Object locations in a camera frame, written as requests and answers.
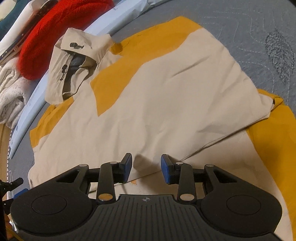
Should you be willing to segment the beige and yellow jacket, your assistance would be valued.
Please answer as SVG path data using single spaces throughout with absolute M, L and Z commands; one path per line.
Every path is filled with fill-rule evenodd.
M 31 187 L 131 153 L 129 180 L 116 191 L 165 193 L 168 154 L 274 195 L 283 209 L 275 232 L 295 240 L 295 116 L 197 23 L 180 16 L 120 43 L 69 28 L 53 47 L 45 101 L 30 132 Z

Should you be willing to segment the dark teal garment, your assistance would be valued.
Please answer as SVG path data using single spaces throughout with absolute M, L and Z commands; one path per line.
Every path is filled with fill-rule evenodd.
M 1 40 L 9 31 L 9 29 L 12 27 L 12 25 L 14 24 L 14 22 L 22 12 L 22 10 L 25 8 L 25 6 L 29 2 L 30 2 L 29 0 L 16 1 L 16 5 L 13 7 L 13 9 L 8 13 L 8 15 L 3 20 L 1 20 L 1 34 L 0 34 Z

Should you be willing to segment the wooden bed frame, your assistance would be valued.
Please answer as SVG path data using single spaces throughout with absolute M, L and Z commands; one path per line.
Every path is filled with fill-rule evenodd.
M 7 180 L 7 162 L 9 153 L 9 141 L 10 141 L 11 130 L 6 126 L 1 124 L 0 127 L 0 175 L 1 180 L 6 182 Z

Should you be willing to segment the white board with wooden edge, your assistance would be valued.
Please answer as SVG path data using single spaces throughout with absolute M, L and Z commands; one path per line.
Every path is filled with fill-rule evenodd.
M 29 1 L 25 5 L 1 39 L 1 65 L 16 57 L 29 33 L 57 3 L 58 1 Z

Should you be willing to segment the white folded fleece blanket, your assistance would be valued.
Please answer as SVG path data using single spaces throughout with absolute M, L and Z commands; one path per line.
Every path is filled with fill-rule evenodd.
M 18 71 L 16 67 L 18 59 L 15 57 L 1 66 L 1 124 L 10 129 L 15 128 L 23 108 L 37 86 L 36 81 L 24 78 Z

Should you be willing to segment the grey quilted mattress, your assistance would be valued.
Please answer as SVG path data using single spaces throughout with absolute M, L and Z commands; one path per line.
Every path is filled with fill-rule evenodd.
M 120 43 L 180 16 L 210 32 L 257 89 L 281 97 L 294 112 L 295 7 L 289 1 L 169 1 L 125 25 L 113 41 Z M 23 177 L 27 188 L 31 188 L 28 174 L 35 162 L 30 132 L 48 107 L 43 106 L 8 160 L 8 178 Z

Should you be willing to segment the red knitted garment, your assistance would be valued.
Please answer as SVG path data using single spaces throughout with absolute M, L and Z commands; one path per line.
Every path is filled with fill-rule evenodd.
M 68 28 L 85 30 L 113 7 L 113 1 L 58 1 L 26 38 L 16 65 L 20 74 L 28 80 L 40 79 L 49 67 L 54 45 Z

